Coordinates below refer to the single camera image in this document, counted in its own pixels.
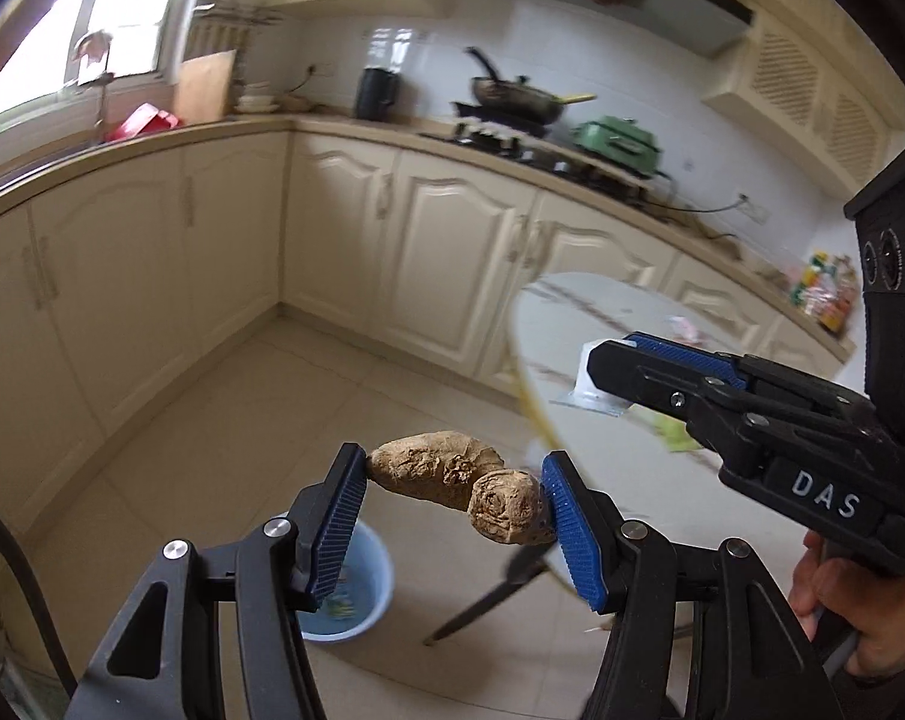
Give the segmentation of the person right hand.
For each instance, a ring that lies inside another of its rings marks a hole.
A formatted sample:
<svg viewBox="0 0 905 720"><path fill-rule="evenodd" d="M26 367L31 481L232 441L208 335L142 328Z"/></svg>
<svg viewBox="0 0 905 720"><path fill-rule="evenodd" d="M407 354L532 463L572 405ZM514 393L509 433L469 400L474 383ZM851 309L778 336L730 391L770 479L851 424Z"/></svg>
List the person right hand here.
<svg viewBox="0 0 905 720"><path fill-rule="evenodd" d="M804 548L788 601L807 637L814 639L816 611L831 611L859 632L848 673L885 678L905 671L905 575L877 577L845 557L825 557L816 532L805 534Z"/></svg>

